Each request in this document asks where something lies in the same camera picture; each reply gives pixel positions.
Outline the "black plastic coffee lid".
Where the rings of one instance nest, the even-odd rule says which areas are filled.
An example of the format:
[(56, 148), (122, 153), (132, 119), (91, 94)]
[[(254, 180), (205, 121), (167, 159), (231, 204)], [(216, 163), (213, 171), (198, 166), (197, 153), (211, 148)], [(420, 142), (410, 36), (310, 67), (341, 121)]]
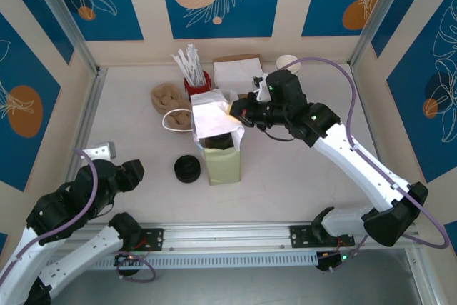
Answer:
[(231, 134), (221, 134), (218, 136), (212, 136), (207, 139), (207, 147), (210, 149), (230, 149), (234, 147), (233, 139)]

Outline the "printed paper takeout bag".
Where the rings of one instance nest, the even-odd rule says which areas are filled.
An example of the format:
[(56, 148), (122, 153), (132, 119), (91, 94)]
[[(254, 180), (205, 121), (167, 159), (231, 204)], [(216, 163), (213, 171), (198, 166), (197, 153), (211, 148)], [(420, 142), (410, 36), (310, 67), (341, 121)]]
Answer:
[(210, 149), (207, 147), (207, 139), (197, 139), (194, 134), (194, 124), (191, 110), (191, 131), (193, 140), (199, 147), (206, 165), (209, 176), (209, 184), (212, 186), (232, 184), (241, 180), (241, 141), (230, 149)]

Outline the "stack of paper cups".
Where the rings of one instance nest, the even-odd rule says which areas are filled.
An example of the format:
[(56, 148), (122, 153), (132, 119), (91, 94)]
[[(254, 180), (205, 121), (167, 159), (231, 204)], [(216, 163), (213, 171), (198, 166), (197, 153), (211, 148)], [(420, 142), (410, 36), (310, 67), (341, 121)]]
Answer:
[(298, 58), (294, 55), (282, 55), (278, 57), (276, 60), (276, 69), (282, 70), (284, 69), (284, 67), (286, 67), (286, 70), (289, 70), (292, 74), (297, 74), (301, 69), (301, 63), (297, 62), (295, 64), (292, 64), (292, 62), (295, 62), (297, 60)]

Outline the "red stirrer holder cup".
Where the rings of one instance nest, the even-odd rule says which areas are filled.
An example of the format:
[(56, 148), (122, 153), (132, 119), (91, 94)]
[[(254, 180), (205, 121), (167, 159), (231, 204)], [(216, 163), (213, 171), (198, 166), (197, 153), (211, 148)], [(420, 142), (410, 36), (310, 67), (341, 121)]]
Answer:
[(202, 94), (202, 93), (205, 93), (207, 91), (212, 90), (211, 78), (210, 78), (209, 74), (206, 71), (203, 71), (203, 73), (204, 73), (204, 78), (205, 78), (205, 81), (206, 81), (206, 83), (203, 86), (199, 86), (199, 87), (191, 86), (187, 82), (187, 80), (184, 79), (185, 92), (188, 94), (189, 98), (191, 98), (191, 96), (194, 95), (194, 94)]

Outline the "bundle of wrapped white stirrers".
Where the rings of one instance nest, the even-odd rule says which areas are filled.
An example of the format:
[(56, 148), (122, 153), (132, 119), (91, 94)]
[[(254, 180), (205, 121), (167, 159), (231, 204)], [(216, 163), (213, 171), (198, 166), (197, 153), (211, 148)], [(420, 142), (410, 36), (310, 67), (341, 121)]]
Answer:
[(179, 66), (190, 86), (202, 87), (208, 83), (201, 66), (198, 50), (193, 44), (187, 45), (186, 52), (179, 49), (177, 55), (172, 55), (171, 57)]

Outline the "stack of beige cup carriers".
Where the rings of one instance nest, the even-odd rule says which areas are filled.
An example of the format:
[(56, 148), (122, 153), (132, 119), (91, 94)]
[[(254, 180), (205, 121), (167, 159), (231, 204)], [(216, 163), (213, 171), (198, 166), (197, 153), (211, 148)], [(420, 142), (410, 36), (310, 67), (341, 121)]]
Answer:
[(162, 115), (161, 124), (167, 131), (186, 133), (191, 131), (191, 103), (186, 100), (177, 85), (162, 83), (150, 93), (151, 103)]

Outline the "black control board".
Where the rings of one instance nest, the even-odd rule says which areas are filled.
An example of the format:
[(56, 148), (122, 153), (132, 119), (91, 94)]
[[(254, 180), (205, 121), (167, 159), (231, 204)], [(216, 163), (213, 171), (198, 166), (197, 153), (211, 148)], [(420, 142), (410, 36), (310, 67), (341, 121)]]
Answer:
[(318, 252), (318, 264), (316, 268), (319, 271), (333, 273), (335, 270), (342, 267), (345, 262), (350, 261), (355, 255), (357, 255), (354, 251), (343, 252), (340, 251), (326, 251), (326, 252)]
[(114, 258), (116, 272), (122, 277), (130, 277), (137, 274), (142, 263), (132, 256), (118, 254)]

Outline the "aluminium side rail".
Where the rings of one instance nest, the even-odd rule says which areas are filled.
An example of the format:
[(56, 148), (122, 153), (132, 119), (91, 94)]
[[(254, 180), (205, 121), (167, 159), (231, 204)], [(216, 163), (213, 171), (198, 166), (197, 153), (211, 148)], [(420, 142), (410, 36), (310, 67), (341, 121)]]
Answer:
[[(106, 72), (106, 69), (100, 69), (92, 81), (91, 90), (86, 100), (83, 116), (76, 135), (74, 155), (70, 160), (65, 183), (55, 192), (48, 195), (49, 206), (47, 212), (51, 217), (54, 231), (57, 233), (70, 229), (74, 231), (79, 228), (80, 220), (85, 217), (85, 213), (88, 212), (94, 202), (97, 190), (97, 174), (92, 171), (94, 164), (83, 150), (86, 149), (89, 140), (89, 134), (106, 79)], [(89, 168), (89, 185), (80, 185), (80, 189), (77, 189), (75, 182), (81, 168), (82, 159), (89, 162), (87, 166)]]

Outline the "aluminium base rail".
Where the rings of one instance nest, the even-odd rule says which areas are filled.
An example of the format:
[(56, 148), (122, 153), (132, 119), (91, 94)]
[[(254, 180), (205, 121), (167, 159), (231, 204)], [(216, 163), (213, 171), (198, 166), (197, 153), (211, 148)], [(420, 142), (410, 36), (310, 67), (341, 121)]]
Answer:
[(354, 248), (363, 235), (352, 234), (330, 239), (327, 245), (316, 248), (294, 249), (291, 246), (289, 227), (308, 225), (307, 222), (261, 222), (261, 223), (202, 223), (164, 224), (141, 223), (142, 229), (161, 228), (164, 243), (155, 254), (218, 254), (279, 251), (330, 251)]

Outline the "aluminium frame post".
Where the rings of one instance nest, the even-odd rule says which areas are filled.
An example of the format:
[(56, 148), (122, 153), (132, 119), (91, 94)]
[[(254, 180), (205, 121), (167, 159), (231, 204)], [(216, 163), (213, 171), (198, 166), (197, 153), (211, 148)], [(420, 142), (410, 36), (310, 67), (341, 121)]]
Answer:
[(364, 51), (371, 44), (375, 33), (378, 31), (379, 26), (382, 24), (388, 10), (390, 9), (394, 0), (378, 0), (376, 5), (369, 16), (366, 25), (364, 26), (358, 38), (356, 46), (348, 60), (351, 69), (355, 69), (361, 62)]
[(97, 76), (99, 66), (90, 52), (86, 40), (78, 28), (64, 0), (44, 0), (58, 21), (60, 27), (80, 56), (86, 68), (93, 76)]

